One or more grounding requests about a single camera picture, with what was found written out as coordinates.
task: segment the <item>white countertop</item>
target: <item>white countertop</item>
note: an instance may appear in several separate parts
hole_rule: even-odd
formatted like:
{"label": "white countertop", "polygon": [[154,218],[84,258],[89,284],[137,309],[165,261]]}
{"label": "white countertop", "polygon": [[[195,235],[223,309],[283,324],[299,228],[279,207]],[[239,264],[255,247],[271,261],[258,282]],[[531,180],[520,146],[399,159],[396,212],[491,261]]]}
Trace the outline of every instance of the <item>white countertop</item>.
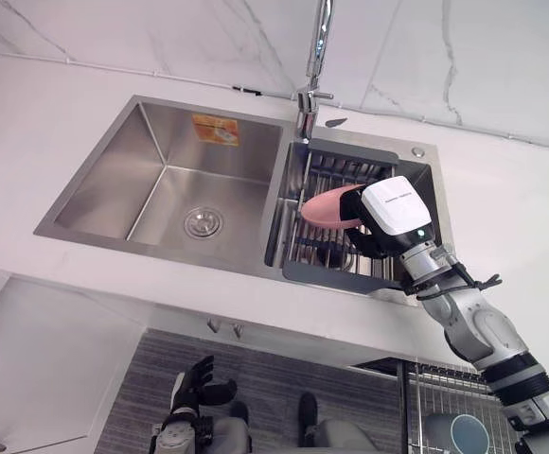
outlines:
{"label": "white countertop", "polygon": [[[0,58],[0,269],[461,363],[420,307],[34,236],[33,230],[132,95],[273,118],[294,103],[145,76]],[[319,124],[434,144],[455,247],[488,299],[549,371],[549,149],[395,118],[322,108]]]}

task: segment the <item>pink object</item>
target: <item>pink object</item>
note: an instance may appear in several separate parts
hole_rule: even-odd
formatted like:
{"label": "pink object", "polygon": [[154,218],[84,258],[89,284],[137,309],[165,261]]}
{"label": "pink object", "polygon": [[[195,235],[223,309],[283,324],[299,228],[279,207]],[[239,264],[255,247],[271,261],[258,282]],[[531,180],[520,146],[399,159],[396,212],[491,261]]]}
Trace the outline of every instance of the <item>pink object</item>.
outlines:
{"label": "pink object", "polygon": [[360,219],[340,220],[340,197],[359,186],[362,184],[350,184],[313,197],[302,207],[302,218],[308,224],[324,229],[351,229],[360,226]]}

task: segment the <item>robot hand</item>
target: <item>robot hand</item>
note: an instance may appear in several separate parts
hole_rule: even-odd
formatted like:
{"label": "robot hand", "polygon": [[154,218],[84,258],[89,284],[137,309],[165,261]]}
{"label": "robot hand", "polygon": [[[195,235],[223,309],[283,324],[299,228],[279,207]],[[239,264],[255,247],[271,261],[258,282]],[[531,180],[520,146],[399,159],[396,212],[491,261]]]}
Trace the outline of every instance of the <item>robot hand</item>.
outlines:
{"label": "robot hand", "polygon": [[171,390],[170,412],[181,412],[192,410],[199,416],[199,406],[223,405],[235,398],[237,383],[235,380],[228,380],[218,385],[207,385],[213,379],[211,374],[214,370],[214,357],[209,356],[197,362],[185,372],[176,377]]}
{"label": "robot hand", "polygon": [[213,369],[214,357],[209,356],[177,375],[169,416],[153,433],[150,454],[195,454],[211,443],[213,421],[201,417],[199,407],[226,404],[237,393],[234,380],[208,385]]}

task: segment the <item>gray floor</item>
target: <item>gray floor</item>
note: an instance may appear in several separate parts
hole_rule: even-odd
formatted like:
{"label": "gray floor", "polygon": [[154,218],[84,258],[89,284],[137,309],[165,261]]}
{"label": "gray floor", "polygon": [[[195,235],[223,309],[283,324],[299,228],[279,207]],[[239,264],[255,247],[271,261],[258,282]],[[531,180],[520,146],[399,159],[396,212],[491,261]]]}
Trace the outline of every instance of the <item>gray floor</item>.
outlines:
{"label": "gray floor", "polygon": [[[238,399],[250,411],[254,451],[296,446],[297,402],[303,391],[319,401],[320,419],[340,418],[363,428],[385,452],[399,452],[395,381],[296,359],[150,330],[140,341],[106,426],[97,454],[148,452],[151,425],[168,414],[176,374],[215,355],[215,380],[233,378]],[[203,410],[225,415],[228,406]]]}

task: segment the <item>cabinet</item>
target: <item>cabinet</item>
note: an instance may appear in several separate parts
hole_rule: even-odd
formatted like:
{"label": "cabinet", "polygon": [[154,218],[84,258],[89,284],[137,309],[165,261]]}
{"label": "cabinet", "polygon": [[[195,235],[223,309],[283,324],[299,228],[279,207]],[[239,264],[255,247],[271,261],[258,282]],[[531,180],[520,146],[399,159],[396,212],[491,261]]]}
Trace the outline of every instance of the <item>cabinet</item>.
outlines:
{"label": "cabinet", "polygon": [[[218,327],[217,332],[214,332],[209,324]],[[235,332],[235,325],[242,327],[240,335]],[[335,367],[346,367],[390,356],[389,353],[370,347],[309,336],[272,326],[222,319],[175,307],[157,306],[151,313],[148,326]]]}
{"label": "cabinet", "polygon": [[[337,367],[386,356],[372,348],[172,306],[18,277],[2,281],[0,444],[6,453],[94,452],[147,328]],[[209,319],[220,325],[217,332],[207,325]]]}
{"label": "cabinet", "polygon": [[143,330],[90,295],[9,279],[0,292],[4,452],[89,437]]}

